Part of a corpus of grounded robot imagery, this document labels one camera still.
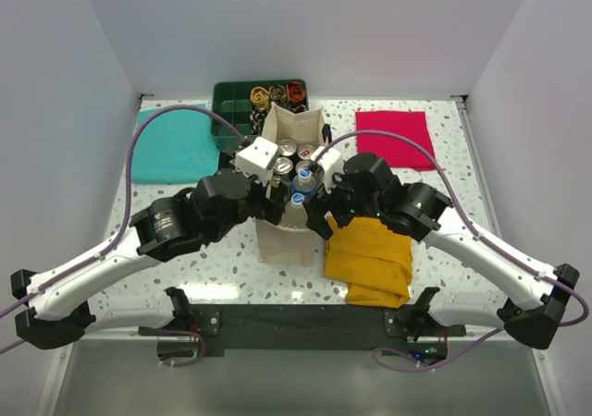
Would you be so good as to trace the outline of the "beige canvas tote bag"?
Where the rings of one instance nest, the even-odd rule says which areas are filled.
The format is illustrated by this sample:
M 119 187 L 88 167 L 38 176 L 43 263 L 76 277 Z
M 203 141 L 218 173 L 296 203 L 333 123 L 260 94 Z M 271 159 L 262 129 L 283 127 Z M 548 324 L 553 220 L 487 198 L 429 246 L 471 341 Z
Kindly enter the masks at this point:
M 271 104 L 261 136 L 274 143 L 293 140 L 297 145 L 309 144 L 314 148 L 329 142 L 323 136 L 325 126 L 323 109 L 298 114 Z M 304 228 L 274 226 L 266 221 L 255 221 L 255 234 L 259 259 L 264 263 L 312 266 L 315 250 L 321 246 L 321 238 Z

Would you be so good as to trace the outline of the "small clear water bottle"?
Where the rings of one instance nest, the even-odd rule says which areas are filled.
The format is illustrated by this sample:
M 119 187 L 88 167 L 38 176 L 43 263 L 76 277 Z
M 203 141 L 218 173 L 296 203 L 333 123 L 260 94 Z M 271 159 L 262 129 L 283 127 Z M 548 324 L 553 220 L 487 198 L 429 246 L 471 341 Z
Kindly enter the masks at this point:
M 297 201 L 305 202 L 311 198 L 316 191 L 316 180 L 314 173 L 308 168 L 302 168 L 292 180 L 292 194 Z

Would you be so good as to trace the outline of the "blue cap clear bottle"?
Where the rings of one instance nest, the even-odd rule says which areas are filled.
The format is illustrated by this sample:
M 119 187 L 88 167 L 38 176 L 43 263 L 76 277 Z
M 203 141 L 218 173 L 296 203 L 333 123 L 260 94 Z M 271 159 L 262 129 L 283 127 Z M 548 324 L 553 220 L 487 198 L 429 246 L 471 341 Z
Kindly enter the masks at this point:
M 295 192 L 290 202 L 286 205 L 282 224 L 292 228 L 306 228 L 307 213 L 304 208 L 305 196 L 300 192 Z

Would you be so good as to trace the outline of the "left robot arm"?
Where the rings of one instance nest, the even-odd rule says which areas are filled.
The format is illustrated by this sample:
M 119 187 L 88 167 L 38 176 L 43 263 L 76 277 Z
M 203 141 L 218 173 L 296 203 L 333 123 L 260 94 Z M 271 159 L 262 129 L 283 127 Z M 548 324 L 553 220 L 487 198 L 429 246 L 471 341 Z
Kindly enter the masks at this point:
M 136 326 L 148 336 L 181 335 L 196 325 L 180 288 L 151 298 L 99 298 L 106 288 L 142 270 L 217 243 L 249 218 L 276 225 L 289 200 L 283 182 L 260 182 L 234 170 L 220 170 L 171 197 L 125 214 L 115 236 L 74 260 L 10 277 L 24 311 L 15 317 L 18 337 L 38 349 L 69 345 L 91 332 Z

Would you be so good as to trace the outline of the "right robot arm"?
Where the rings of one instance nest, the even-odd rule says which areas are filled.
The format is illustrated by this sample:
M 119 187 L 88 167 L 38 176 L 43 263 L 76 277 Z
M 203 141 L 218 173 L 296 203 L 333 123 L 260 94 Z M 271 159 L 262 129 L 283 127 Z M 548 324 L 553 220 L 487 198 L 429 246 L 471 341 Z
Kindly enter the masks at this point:
M 456 201 L 423 183 L 401 183 L 373 153 L 344 159 L 318 148 L 310 161 L 321 177 L 305 204 L 307 226 L 330 239 L 356 217 L 375 219 L 391 232 L 436 248 L 486 278 L 485 293 L 425 289 L 412 313 L 425 336 L 442 326 L 468 324 L 505 331 L 532 349 L 548 349 L 561 326 L 580 273 L 568 263 L 552 266 L 515 249 L 462 212 Z

